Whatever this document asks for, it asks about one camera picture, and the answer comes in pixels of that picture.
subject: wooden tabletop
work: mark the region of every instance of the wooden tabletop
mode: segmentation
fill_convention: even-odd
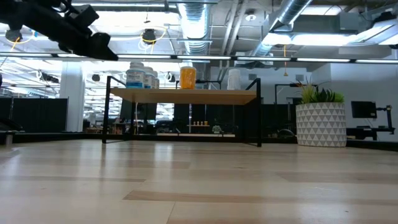
[[[256,98],[251,90],[161,90],[112,88],[115,96],[136,103],[245,105]]]

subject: ceiling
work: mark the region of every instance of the ceiling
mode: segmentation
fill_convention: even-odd
[[[104,1],[82,1],[74,0],[75,3],[89,2],[89,3],[104,3]],[[137,2],[137,1],[112,1],[106,2]],[[385,0],[367,0],[365,1],[321,1],[314,0],[312,4],[306,8],[303,15],[337,15],[341,10],[349,7],[350,12],[363,12],[374,8],[382,7],[387,4],[393,4],[397,1]],[[232,0],[220,0],[218,4],[212,4],[211,19],[210,19],[210,54],[220,55],[223,45],[224,34],[227,30],[226,25],[228,20],[234,19],[235,23],[237,16],[230,18]],[[248,2],[247,9],[254,9],[256,19],[253,21],[242,20],[238,32],[238,39],[234,42],[232,52],[247,52],[253,50],[256,45],[262,40],[262,25],[266,16],[273,11],[278,10],[279,0],[264,0]],[[107,32],[112,39],[109,47],[117,54],[184,54],[185,45],[178,41],[183,38],[182,28],[180,26],[180,16],[176,13],[164,12],[132,12],[132,11],[98,11],[99,19],[95,21],[90,29],[94,32]],[[144,29],[155,29],[155,34],[159,39],[154,48],[144,49],[145,44],[141,44],[141,34]],[[5,31],[8,26],[0,24],[0,52],[8,52],[11,50],[13,43],[8,42],[5,37]],[[32,31],[25,27],[22,30],[24,40],[29,40]],[[391,52],[388,46],[370,46],[358,47],[348,49],[347,47],[326,47],[326,46],[305,46],[305,45],[287,45],[285,50],[283,47],[273,47],[271,53],[274,56],[287,57],[378,57],[383,58]],[[38,34],[37,37],[31,38],[30,41],[24,44],[17,44],[14,52],[47,52],[47,53],[62,53],[58,49],[58,44],[48,40],[48,38]],[[178,75],[181,66],[186,63],[159,63],[146,62],[154,70],[159,72],[159,79],[161,87],[173,88],[174,84],[169,83],[164,79],[167,72]],[[275,63],[273,67],[283,67],[284,63]],[[290,63],[289,67],[310,67],[309,63]],[[118,79],[123,79],[123,73],[129,68],[128,62],[84,62],[84,73],[86,75],[86,94],[85,103],[86,111],[103,110],[104,96],[105,96],[105,76],[113,75]],[[23,60],[21,58],[9,58],[2,66],[2,73],[4,78],[3,85],[26,85],[21,88],[9,88],[14,94],[20,95],[34,95],[34,96],[49,96],[57,97],[59,93],[59,84],[47,83],[37,78],[37,71],[41,70],[60,79],[62,72],[62,61],[59,60]],[[91,80],[92,74],[101,75],[99,82]],[[114,97],[111,104],[111,111],[117,113],[120,109],[120,99]]]

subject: potted plant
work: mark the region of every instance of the potted plant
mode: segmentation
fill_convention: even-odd
[[[297,142],[302,146],[345,147],[344,96],[301,85],[302,104],[296,106]]]

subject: black metal table frame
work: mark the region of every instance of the black metal table frame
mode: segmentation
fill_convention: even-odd
[[[103,131],[102,131],[102,143],[106,144],[106,143],[110,143],[110,142],[106,142],[107,135],[108,135],[108,119],[109,119],[109,102],[110,102],[110,97],[111,97],[111,81],[115,80],[118,83],[123,84],[124,86],[126,86],[126,84],[124,84],[122,81],[112,77],[112,76],[108,76],[106,78],[106,96],[105,96],[105,111],[104,111],[104,121],[103,121]],[[258,122],[257,122],[257,138],[256,138],[256,142],[257,142],[257,147],[261,147],[262,146],[262,131],[261,131],[261,79],[260,78],[256,78],[247,88],[246,90],[250,90],[254,85],[256,85],[256,98],[253,99],[251,102],[255,102],[255,104],[257,105],[257,118],[258,118]],[[131,102],[131,121],[130,121],[130,129],[132,130],[132,127],[134,126],[134,115],[136,113],[136,107],[135,107],[136,102]],[[244,119],[244,111],[245,111],[245,105],[243,105],[243,119]],[[127,139],[127,140],[132,140],[133,137],[132,135]],[[242,141],[247,143],[248,142],[248,138],[246,136],[246,128],[245,125],[243,125],[243,136],[242,136]]]

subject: green plant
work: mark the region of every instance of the green plant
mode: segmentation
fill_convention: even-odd
[[[301,82],[300,86],[302,88],[302,104],[305,103],[344,103],[344,96],[341,93],[335,93],[332,90],[319,90],[318,86],[314,86],[307,81],[306,85]]]

